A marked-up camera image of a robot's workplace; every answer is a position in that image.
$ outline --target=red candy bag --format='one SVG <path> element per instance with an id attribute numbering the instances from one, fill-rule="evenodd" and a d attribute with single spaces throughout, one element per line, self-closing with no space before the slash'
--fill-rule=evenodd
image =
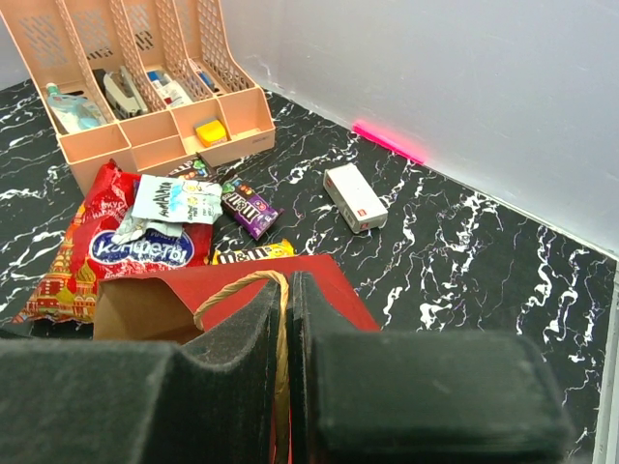
<path id="1" fill-rule="evenodd" d="M 101 167 L 49 272 L 14 322 L 92 322 L 99 279 L 208 264 L 211 225 L 186 225 L 178 239 L 148 230 L 128 244 L 111 242 L 133 205 L 139 177 L 122 172 L 112 160 Z"/>

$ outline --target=rope handle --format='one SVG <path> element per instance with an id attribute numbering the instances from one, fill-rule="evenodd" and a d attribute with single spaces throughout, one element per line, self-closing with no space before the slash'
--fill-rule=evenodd
<path id="1" fill-rule="evenodd" d="M 242 288 L 245 288 L 250 283 L 262 279 L 271 279 L 280 285 L 280 323 L 278 326 L 278 347 L 277 357 L 278 363 L 275 373 L 275 433 L 276 433 L 276 450 L 275 464 L 288 463 L 288 447 L 290 433 L 290 389 L 288 385 L 288 337 L 286 333 L 286 309 L 288 307 L 289 286 L 285 275 L 277 271 L 256 271 L 255 273 L 246 275 L 236 282 L 228 283 L 222 290 L 211 296 L 206 302 L 200 305 L 193 315 L 195 326 L 201 331 L 204 330 L 202 325 L 202 316 L 206 311 L 222 302 L 230 295 L 235 294 Z"/>

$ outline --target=black marble floor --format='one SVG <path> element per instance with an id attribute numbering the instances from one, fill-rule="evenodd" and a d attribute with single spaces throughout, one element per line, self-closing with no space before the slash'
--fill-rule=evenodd
<path id="1" fill-rule="evenodd" d="M 269 101 L 276 148 L 235 163 L 286 210 L 261 243 L 286 238 L 300 253 L 333 254 L 383 330 L 528 336 L 563 390 L 575 455 L 590 455 L 615 262 L 280 96 Z M 7 324 L 46 272 L 82 197 L 32 85 L 0 92 L 0 106 L 4 330 L 89 336 L 88 325 Z M 353 236 L 322 188 L 324 170 L 347 162 L 389 207 L 384 229 Z M 227 217 L 214 240 L 222 250 L 254 245 Z"/>

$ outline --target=pink desk organizer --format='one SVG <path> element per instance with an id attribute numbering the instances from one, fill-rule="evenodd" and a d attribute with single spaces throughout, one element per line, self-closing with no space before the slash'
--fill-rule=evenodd
<path id="1" fill-rule="evenodd" d="M 275 144 L 264 92 L 234 61 L 220 0 L 0 0 L 0 11 L 56 129 L 58 143 L 85 193 L 109 159 L 130 172 L 164 175 L 195 153 L 213 165 Z M 211 90 L 190 59 L 214 82 Z M 150 113 L 119 121 L 92 75 L 126 66 Z M 146 73 L 165 69 L 193 103 L 167 108 Z M 45 85 L 82 91 L 106 125 L 62 133 L 45 103 Z M 205 148 L 193 125 L 218 118 L 228 142 Z"/>

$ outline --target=white box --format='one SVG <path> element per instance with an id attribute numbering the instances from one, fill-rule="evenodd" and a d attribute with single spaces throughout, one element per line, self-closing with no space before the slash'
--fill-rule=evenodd
<path id="1" fill-rule="evenodd" d="M 387 209 L 354 164 L 327 169 L 323 186 L 355 234 L 387 222 Z"/>

